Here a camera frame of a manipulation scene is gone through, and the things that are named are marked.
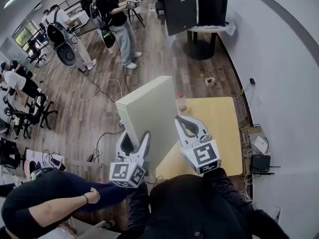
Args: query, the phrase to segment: black pants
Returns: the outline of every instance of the black pants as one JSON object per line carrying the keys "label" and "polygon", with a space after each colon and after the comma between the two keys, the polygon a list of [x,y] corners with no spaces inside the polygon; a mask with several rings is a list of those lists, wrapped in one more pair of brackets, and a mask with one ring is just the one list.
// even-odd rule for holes
{"label": "black pants", "polygon": [[38,85],[28,77],[25,78],[26,82],[22,89],[23,92],[25,92],[29,97],[35,98],[38,96],[45,96],[45,94],[41,94],[37,89]]}

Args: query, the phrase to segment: wooden floor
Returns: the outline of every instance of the wooden floor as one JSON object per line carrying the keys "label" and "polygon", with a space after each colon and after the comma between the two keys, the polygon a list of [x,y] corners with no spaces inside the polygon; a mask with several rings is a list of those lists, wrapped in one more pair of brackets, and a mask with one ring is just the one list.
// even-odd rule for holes
{"label": "wooden floor", "polygon": [[[155,11],[150,11],[154,4],[154,0],[144,0],[143,11],[146,12],[142,13],[142,17],[146,28],[143,28],[136,18],[132,23],[137,51],[143,52],[143,56],[136,61],[138,68],[128,72],[127,83],[130,90],[135,90],[160,75],[170,75],[173,76],[176,93],[183,91],[187,98],[238,96],[239,84],[218,39],[212,59],[196,61],[188,58],[182,50],[183,44],[186,43],[186,32],[167,36],[165,25],[157,19]],[[209,34],[200,33],[198,38],[210,41]],[[91,58],[98,61],[97,66],[86,74],[99,86],[108,79],[119,80],[123,95],[126,95],[128,90],[117,46],[115,45],[114,54],[111,55],[95,30],[82,35],[80,39],[87,47]],[[38,80],[45,79],[43,83],[37,83],[49,96],[49,100],[54,101],[52,108],[58,110],[58,114],[51,115],[49,119],[52,130],[35,125],[31,139],[24,139],[21,135],[16,142],[21,153],[25,147],[40,152],[48,149],[70,159],[86,161],[104,132],[114,133],[122,130],[118,126],[120,118],[115,104],[101,92],[89,101],[82,102],[78,95],[81,74],[75,68],[63,66],[52,50],[46,53],[47,62],[40,71],[35,72],[35,77]],[[206,77],[216,79],[214,87],[205,86]],[[86,76],[82,76],[82,99],[89,98],[96,90],[97,87],[90,83]],[[102,90],[114,101],[121,97],[120,87],[115,81],[105,84]],[[235,107],[240,121],[245,116],[244,105],[235,103]],[[83,167],[68,167],[69,171],[88,180],[107,182],[108,164],[114,159],[118,137],[119,135],[107,134],[99,142],[98,148],[102,154],[99,161],[104,164],[103,168],[85,171]],[[121,207],[104,210],[86,218],[92,222],[113,218],[119,227],[126,226],[126,210]]]}

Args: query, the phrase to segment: light blue jeans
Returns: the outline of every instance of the light blue jeans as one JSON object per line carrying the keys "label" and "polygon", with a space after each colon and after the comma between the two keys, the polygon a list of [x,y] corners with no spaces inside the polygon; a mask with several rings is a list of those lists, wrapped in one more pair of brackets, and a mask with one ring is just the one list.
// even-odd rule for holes
{"label": "light blue jeans", "polygon": [[128,66],[136,52],[132,26],[129,21],[126,21],[122,26],[110,26],[110,30],[120,47],[122,65]]}

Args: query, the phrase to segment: tripod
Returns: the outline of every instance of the tripod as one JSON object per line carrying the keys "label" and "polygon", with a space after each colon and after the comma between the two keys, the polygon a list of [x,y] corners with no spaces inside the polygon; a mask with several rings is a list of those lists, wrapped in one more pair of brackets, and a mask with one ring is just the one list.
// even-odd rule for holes
{"label": "tripod", "polygon": [[142,24],[142,26],[145,28],[145,25],[144,25],[144,23],[143,23],[142,17],[141,17],[139,14],[137,14],[134,9],[128,9],[128,15],[129,15],[129,21],[130,21],[130,23],[131,23],[131,10],[134,12],[136,18],[138,18],[138,20],[140,21],[140,23]]}

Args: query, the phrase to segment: window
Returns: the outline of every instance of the window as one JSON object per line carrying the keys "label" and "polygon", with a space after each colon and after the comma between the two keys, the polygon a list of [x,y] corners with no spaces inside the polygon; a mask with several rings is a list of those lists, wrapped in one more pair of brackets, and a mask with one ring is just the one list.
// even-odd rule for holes
{"label": "window", "polygon": [[38,29],[34,26],[32,22],[26,26],[26,28],[18,35],[18,37],[15,39],[17,44],[26,52],[29,50],[28,41],[36,37],[38,35]]}

